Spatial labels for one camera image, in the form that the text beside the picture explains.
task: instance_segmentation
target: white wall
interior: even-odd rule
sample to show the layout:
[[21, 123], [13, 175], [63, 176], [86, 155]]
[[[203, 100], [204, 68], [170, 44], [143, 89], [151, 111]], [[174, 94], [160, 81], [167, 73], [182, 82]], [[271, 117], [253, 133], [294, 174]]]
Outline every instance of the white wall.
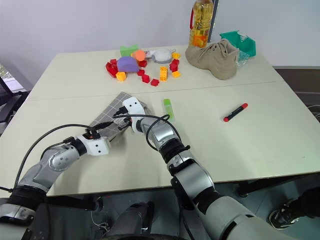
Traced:
[[[195, 0], [0, 0], [0, 62], [31, 89], [62, 52], [187, 44]], [[239, 29], [274, 66], [320, 66], [320, 1], [220, 0], [214, 39]]]

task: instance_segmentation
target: purple toy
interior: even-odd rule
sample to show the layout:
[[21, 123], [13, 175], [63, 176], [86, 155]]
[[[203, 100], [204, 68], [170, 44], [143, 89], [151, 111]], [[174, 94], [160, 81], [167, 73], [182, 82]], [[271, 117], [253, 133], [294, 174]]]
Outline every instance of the purple toy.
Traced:
[[116, 62], [116, 66], [118, 67], [119, 72], [138, 72], [139, 66], [137, 64], [137, 60], [135, 60], [131, 56], [123, 56], [118, 59]]

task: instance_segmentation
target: red bottle handle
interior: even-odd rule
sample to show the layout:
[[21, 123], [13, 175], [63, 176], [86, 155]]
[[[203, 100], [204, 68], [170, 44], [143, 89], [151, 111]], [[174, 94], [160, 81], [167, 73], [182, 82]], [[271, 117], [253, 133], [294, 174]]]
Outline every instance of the red bottle handle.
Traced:
[[192, 11], [191, 11], [190, 29], [193, 29], [193, 28], [194, 28], [194, 27], [192, 26], [193, 20], [194, 20], [194, 8], [192, 8]]

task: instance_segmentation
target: green glue stick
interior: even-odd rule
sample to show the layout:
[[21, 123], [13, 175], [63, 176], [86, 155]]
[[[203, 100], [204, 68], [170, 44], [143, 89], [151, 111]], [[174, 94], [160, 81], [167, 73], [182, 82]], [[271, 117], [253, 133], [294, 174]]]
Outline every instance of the green glue stick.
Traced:
[[175, 121], [175, 115], [174, 115], [174, 111], [172, 109], [172, 105], [170, 102], [170, 99], [164, 99], [163, 100], [163, 105], [164, 105], [164, 111], [165, 114], [169, 114], [170, 118], [168, 119], [169, 122], [174, 122]]

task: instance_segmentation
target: bottle of cooking oil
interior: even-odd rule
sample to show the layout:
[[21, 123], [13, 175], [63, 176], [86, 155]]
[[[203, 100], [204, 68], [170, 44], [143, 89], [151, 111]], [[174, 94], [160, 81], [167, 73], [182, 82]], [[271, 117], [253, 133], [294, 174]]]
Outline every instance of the bottle of cooking oil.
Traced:
[[196, 0], [191, 12], [189, 45], [204, 48], [207, 45], [214, 0]]

